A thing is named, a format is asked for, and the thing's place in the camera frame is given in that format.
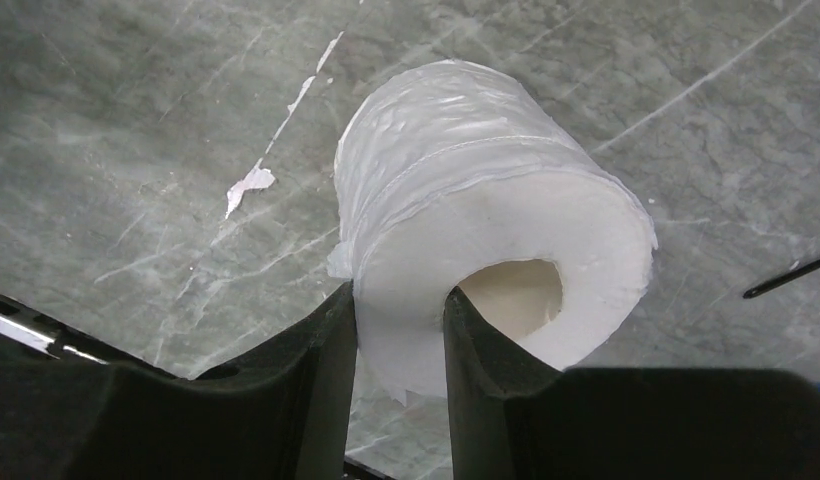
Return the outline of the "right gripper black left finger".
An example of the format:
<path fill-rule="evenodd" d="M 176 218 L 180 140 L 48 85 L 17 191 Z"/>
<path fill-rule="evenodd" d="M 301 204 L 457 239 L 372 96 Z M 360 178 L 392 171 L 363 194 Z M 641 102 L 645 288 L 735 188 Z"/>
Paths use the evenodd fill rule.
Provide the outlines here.
<path fill-rule="evenodd" d="M 0 479 L 339 479 L 356 348 L 349 284 L 193 380 L 0 336 Z"/>

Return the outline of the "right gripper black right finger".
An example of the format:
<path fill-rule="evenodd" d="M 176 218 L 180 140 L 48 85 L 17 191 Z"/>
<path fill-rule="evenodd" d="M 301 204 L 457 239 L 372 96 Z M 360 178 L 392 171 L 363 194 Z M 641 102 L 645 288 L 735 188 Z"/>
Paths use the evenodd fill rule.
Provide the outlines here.
<path fill-rule="evenodd" d="M 769 369 L 556 370 L 445 303 L 458 479 L 820 479 L 820 390 Z"/>

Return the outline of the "plain white roll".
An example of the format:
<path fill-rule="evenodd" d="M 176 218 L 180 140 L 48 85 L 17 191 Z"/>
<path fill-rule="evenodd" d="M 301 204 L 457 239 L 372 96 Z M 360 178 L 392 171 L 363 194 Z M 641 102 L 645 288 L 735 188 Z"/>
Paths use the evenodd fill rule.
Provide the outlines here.
<path fill-rule="evenodd" d="M 467 61 L 392 77 L 334 159 L 332 277 L 353 284 L 360 354 L 389 395 L 447 393 L 456 286 L 545 364 L 573 366 L 645 295 L 653 220 L 515 79 Z"/>

